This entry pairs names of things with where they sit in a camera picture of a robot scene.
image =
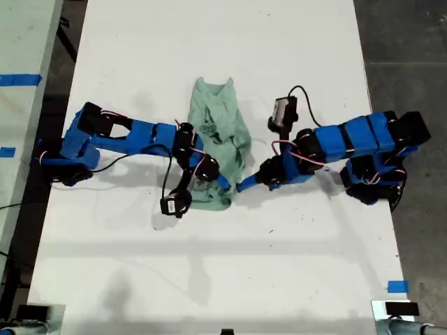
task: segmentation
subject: white table surface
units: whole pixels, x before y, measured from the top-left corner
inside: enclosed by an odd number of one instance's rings
[[[267,118],[294,84],[322,124],[370,113],[352,0],[89,0],[65,126],[85,101],[186,120],[200,76],[235,81],[247,175],[272,155]],[[313,126],[299,99],[293,132]],[[177,222],[159,209],[166,164],[135,156],[53,187],[29,302],[65,304],[63,334],[375,334],[371,300],[406,298],[386,292],[402,280],[387,203],[329,195],[323,172]]]
[[[0,74],[40,74],[35,87],[0,87],[0,147],[15,147],[0,158],[0,207],[22,200],[41,114],[62,0],[0,0]],[[0,250],[8,252],[19,207],[0,211]],[[0,275],[6,260],[0,256]]]

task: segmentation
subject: wire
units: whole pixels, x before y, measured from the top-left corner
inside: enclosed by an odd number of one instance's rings
[[[275,141],[273,141],[272,142],[272,149],[273,149],[273,152],[274,152],[274,154],[275,155],[279,155],[278,154],[278,151],[275,149],[275,147],[274,147],[274,144],[275,143],[286,143],[286,144],[290,144],[290,145],[293,145],[294,147],[296,147],[296,144],[295,143],[293,143],[292,141],[288,141],[288,140],[275,140]]]
[[[47,333],[45,335],[48,335],[51,331],[50,325],[46,321],[45,322],[44,321],[36,321],[35,323],[32,323],[32,325],[43,325],[45,327],[45,329],[47,330]]]
[[[405,186],[406,186],[406,178],[408,177],[408,174],[406,173],[405,169],[403,169],[402,172],[404,173],[404,180],[402,181],[402,184],[400,184],[400,189],[397,193],[397,199],[394,202],[394,204],[392,205],[391,211],[394,211],[396,209],[396,207],[398,206],[398,204],[404,194],[404,190],[405,190]]]
[[[31,268],[31,269],[34,268],[31,264],[28,264],[28,263],[26,263],[26,262],[23,262],[23,261],[21,261],[21,260],[18,260],[17,258],[15,258],[15,257],[13,257],[13,256],[11,256],[11,255],[9,255],[9,254],[7,254],[7,253],[4,253],[3,251],[0,251],[0,255],[3,255],[3,256],[5,256],[6,258],[8,258],[8,259],[10,259],[10,260],[13,260],[14,262],[17,262],[17,263],[19,263],[19,264],[21,264],[21,265],[24,265],[25,267],[29,267],[29,268]]]
[[[164,197],[165,197],[166,182],[167,182],[167,180],[168,180],[168,175],[169,175],[169,172],[170,172],[170,167],[171,167],[171,165],[173,164],[173,155],[172,155],[172,153],[170,152],[169,148],[168,148],[166,145],[164,145],[164,144],[151,144],[151,145],[148,145],[147,147],[141,149],[141,153],[144,154],[146,150],[153,149],[153,148],[162,148],[162,149],[168,154],[168,156],[169,156],[169,164],[168,164],[168,168],[166,169],[165,177],[163,178],[163,185],[162,185],[162,187],[161,187],[161,197],[164,198]],[[113,162],[111,162],[109,165],[103,167],[102,169],[99,169],[99,170],[93,170],[93,171],[91,171],[91,172],[92,172],[92,173],[98,173],[98,172],[105,171],[105,170],[107,170],[108,168],[110,168],[112,165],[114,165],[117,161],[120,161],[121,159],[126,158],[126,157],[129,157],[129,156],[132,156],[132,155],[127,154],[127,155],[124,155],[124,156],[120,156],[120,157],[116,158]]]
[[[206,155],[207,154],[206,152],[204,152],[202,150],[199,150],[199,149],[191,148],[191,150],[195,151],[195,152],[198,152],[199,154],[202,154],[202,155]]]
[[[275,147],[274,147],[274,144],[275,144],[275,143],[287,143],[287,144],[293,145],[294,147],[297,147],[297,145],[296,145],[295,143],[293,143],[293,142],[291,142],[291,141],[288,141],[288,140],[276,140],[276,141],[273,141],[273,142],[272,142],[272,149],[273,149],[274,153],[275,153],[277,156],[278,156],[278,151],[277,151],[277,150],[275,149]],[[310,163],[313,163],[313,164],[322,165],[322,166],[326,165],[326,163],[319,162],[319,161],[315,161],[315,160],[312,159],[312,158],[309,158],[309,157],[306,157],[306,156],[303,156],[303,155],[300,155],[300,154],[295,154],[295,153],[293,153],[292,151],[290,151],[290,154],[291,154],[292,156],[298,157],[299,159],[302,159],[302,160],[304,160],[304,161],[307,161],[307,162],[310,162]]]
[[[406,147],[404,147],[402,150],[400,150],[400,151],[396,154],[396,156],[394,156],[394,157],[390,157],[389,159],[387,159],[387,160],[385,161],[385,163],[383,163],[383,164],[386,165],[386,163],[388,163],[388,162],[391,160],[391,158],[398,157],[402,152],[405,151],[405,149],[406,149]],[[371,180],[363,179],[363,176],[362,176],[360,179],[362,180],[362,183],[364,183],[364,184],[366,184],[366,185],[376,185],[376,184],[380,181],[380,173],[379,173],[379,172],[376,172],[376,174],[372,177]]]
[[[118,113],[115,113],[115,112],[111,112],[111,111],[109,111],[109,110],[103,110],[103,111],[101,111],[101,115],[102,114],[110,114],[110,115],[115,115],[116,117],[122,117],[123,115],[121,115],[121,114],[118,114]]]
[[[19,202],[18,204],[7,204],[6,206],[2,206],[2,207],[0,207],[0,211],[1,211],[2,209],[6,209],[6,208],[10,208],[10,207],[20,206],[21,204],[22,204],[21,202]]]
[[[299,159],[302,159],[304,161],[308,161],[310,163],[321,165],[321,166],[326,165],[325,163],[314,161],[313,159],[301,156],[300,154],[294,154],[292,151],[290,151],[290,153],[291,153],[292,156],[298,157]]]
[[[198,162],[198,164],[196,165],[196,168],[194,169],[194,172],[193,172],[193,176],[196,175],[197,169],[198,169],[198,167],[200,166],[200,164],[202,164],[202,162],[205,160],[205,157],[206,157],[206,155],[203,155],[203,158],[202,158],[202,159],[200,160],[200,162]]]
[[[310,116],[311,116],[312,120],[314,121],[314,123],[315,123],[318,127],[321,127],[321,125],[315,120],[314,113],[312,112],[312,108],[310,107],[309,96],[307,95],[307,92],[306,92],[306,90],[305,90],[305,88],[304,88],[303,86],[301,86],[301,85],[296,85],[296,86],[292,87],[292,89],[291,89],[290,92],[288,93],[287,97],[290,97],[291,94],[293,93],[293,91],[295,91],[296,89],[301,89],[301,91],[305,94],[306,101],[307,101],[307,108],[309,108]]]
[[[175,123],[177,124],[177,129],[180,129],[180,126],[182,126],[182,124],[179,122],[179,120],[174,119]],[[194,145],[194,138],[196,136],[196,129],[193,127],[193,136],[191,137],[191,145]]]
[[[39,156],[39,164],[42,165],[42,157],[43,155],[45,155],[48,151],[44,151],[41,153],[41,155]]]

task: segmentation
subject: black cable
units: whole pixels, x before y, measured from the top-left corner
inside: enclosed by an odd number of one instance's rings
[[[6,206],[0,207],[0,211],[5,208],[20,206],[21,204],[22,204],[21,202],[18,204],[7,204]]]
[[[15,258],[15,257],[13,257],[13,256],[11,256],[11,255],[9,255],[9,254],[7,254],[7,253],[4,253],[3,251],[0,251],[0,255],[3,255],[3,256],[5,256],[6,258],[8,258],[8,259],[10,259],[10,260],[13,260],[14,262],[17,262],[17,263],[19,263],[19,264],[21,264],[21,265],[24,265],[25,267],[29,267],[29,268],[31,268],[31,269],[34,268],[31,264],[28,264],[28,263],[26,263],[26,262],[23,262],[23,261],[21,261],[21,260],[18,260],[17,258]]]
[[[170,152],[169,148],[166,145],[164,145],[164,144],[151,144],[151,145],[148,145],[147,147],[141,149],[141,153],[144,154],[146,150],[153,149],[153,148],[162,148],[169,155],[169,164],[168,164],[168,168],[166,169],[165,177],[163,178],[163,185],[161,187],[161,197],[164,198],[165,197],[166,182],[168,180],[170,167],[173,164],[173,155]],[[99,170],[93,170],[91,172],[92,173],[98,173],[98,172],[102,172],[104,170],[107,170],[112,165],[114,165],[117,161],[120,161],[121,159],[129,157],[129,156],[132,156],[132,155],[128,155],[127,154],[127,155],[123,155],[121,157],[118,157],[113,162],[111,162],[109,165],[107,165],[106,167],[103,167],[102,169],[99,169]]]
[[[296,89],[301,89],[301,91],[305,94],[306,101],[307,101],[307,108],[309,108],[310,116],[312,117],[312,120],[314,120],[314,123],[315,123],[318,127],[321,127],[321,125],[315,120],[314,113],[312,112],[312,108],[310,107],[309,96],[307,95],[307,92],[306,92],[306,90],[305,90],[305,88],[304,88],[303,86],[301,86],[301,85],[296,85],[296,86],[292,87],[292,89],[291,89],[291,91],[288,93],[287,97],[290,97],[291,94],[292,94],[292,92],[295,91]]]

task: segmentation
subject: blue tape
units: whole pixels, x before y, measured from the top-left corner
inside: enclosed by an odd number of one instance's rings
[[[0,158],[12,158],[15,155],[15,148],[0,147]]]
[[[0,86],[38,86],[42,80],[41,75],[15,74],[1,75]]]
[[[408,281],[388,281],[388,293],[408,293]]]
[[[326,162],[331,163],[342,159],[346,153],[342,132],[338,126],[326,126],[315,129],[320,146],[325,153]]]
[[[228,183],[227,178],[225,178],[222,174],[219,175],[219,177],[217,178],[217,183],[218,185],[224,190],[224,191],[228,191],[231,188],[230,183]]]
[[[236,188],[238,192],[242,192],[255,185],[258,185],[258,182],[256,181],[256,176],[253,174],[242,180],[239,184],[236,184]]]

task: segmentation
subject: white tabletop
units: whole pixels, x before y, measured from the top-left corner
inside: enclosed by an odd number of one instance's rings
[[[0,158],[0,207],[22,200],[41,114],[42,97],[62,0],[0,1],[0,75],[39,74],[30,87],[0,87],[0,147],[15,147]],[[0,211],[0,250],[8,252],[19,207]],[[0,257],[0,276],[6,260]]]
[[[322,124],[370,113],[352,0],[90,0],[66,127],[85,101],[186,120],[200,76],[235,81],[247,175],[272,155],[267,119],[294,84]],[[293,133],[313,126],[299,99]],[[63,334],[375,334],[370,300],[405,298],[386,292],[402,280],[386,202],[330,195],[322,172],[177,222],[159,209],[166,165],[134,156],[53,187],[29,301],[65,304]]]

